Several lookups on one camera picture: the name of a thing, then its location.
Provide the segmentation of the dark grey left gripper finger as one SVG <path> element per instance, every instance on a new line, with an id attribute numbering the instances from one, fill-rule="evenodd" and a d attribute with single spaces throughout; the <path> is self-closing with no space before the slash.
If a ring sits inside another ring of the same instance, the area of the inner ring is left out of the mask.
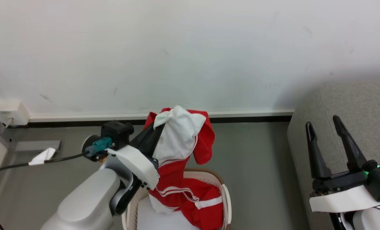
<path id="1" fill-rule="evenodd" d="M 154 127 L 153 123 L 150 124 L 130 141 L 130 146 L 139 150 L 140 153 L 147 158 L 153 159 L 153 154 L 158 145 L 164 126 L 165 124 Z"/>

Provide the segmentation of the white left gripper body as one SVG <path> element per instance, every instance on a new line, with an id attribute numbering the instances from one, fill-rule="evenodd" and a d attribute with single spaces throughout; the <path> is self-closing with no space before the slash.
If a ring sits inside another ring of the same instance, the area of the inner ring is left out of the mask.
<path id="1" fill-rule="evenodd" d="M 119 150 L 108 148 L 108 154 L 115 156 L 127 167 L 140 181 L 145 182 L 146 188 L 154 190 L 159 181 L 156 166 L 143 155 L 137 148 L 127 145 Z"/>

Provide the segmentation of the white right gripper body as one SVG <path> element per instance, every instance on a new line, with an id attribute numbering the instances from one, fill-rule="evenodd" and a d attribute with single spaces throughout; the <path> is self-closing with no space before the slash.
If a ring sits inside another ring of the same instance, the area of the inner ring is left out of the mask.
<path id="1" fill-rule="evenodd" d="M 334 174 L 326 179 L 313 179 L 309 204 L 313 212 L 342 213 L 361 211 L 380 206 L 364 182 L 367 173 L 350 171 Z"/>

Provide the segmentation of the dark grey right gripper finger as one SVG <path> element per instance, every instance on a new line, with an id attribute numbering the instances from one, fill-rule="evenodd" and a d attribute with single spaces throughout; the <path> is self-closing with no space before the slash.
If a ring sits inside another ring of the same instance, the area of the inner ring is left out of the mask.
<path id="1" fill-rule="evenodd" d="M 317 144 L 317 134 L 311 122 L 305 124 L 307 148 L 311 169 L 311 176 L 313 179 L 327 179 L 332 176 L 331 170 L 326 166 L 319 146 Z"/>
<path id="2" fill-rule="evenodd" d="M 335 131 L 339 137 L 341 137 L 344 146 L 345 154 L 348 160 L 348 170 L 351 172 L 363 171 L 362 166 L 367 160 L 364 157 L 362 151 L 358 147 L 350 132 L 345 127 L 341 118 L 338 115 L 334 115 L 332 117 L 332 120 L 335 125 Z"/>

